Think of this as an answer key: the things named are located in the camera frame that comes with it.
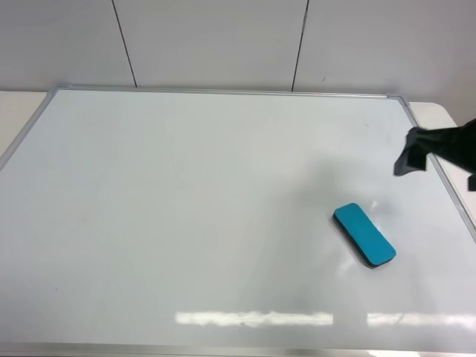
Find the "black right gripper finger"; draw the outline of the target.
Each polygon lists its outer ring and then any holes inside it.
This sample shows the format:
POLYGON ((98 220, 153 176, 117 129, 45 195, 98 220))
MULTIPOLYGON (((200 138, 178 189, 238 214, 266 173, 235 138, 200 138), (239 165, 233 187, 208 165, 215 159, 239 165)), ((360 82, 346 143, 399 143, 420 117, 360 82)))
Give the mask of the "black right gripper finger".
POLYGON ((472 173, 467 180, 467 189, 469 192, 476 191, 476 174, 472 173))
POLYGON ((405 136, 405 146, 393 166, 394 176, 404 176, 415 171, 426 171, 427 154, 418 143, 418 134, 423 129, 414 127, 405 136))

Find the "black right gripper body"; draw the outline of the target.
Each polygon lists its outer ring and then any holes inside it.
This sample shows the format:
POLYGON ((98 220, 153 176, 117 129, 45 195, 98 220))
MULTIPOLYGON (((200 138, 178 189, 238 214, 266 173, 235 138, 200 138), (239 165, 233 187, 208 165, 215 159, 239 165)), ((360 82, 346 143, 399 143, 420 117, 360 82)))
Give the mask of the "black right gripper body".
POLYGON ((475 176, 475 120, 463 126, 428 130, 427 150, 475 176))

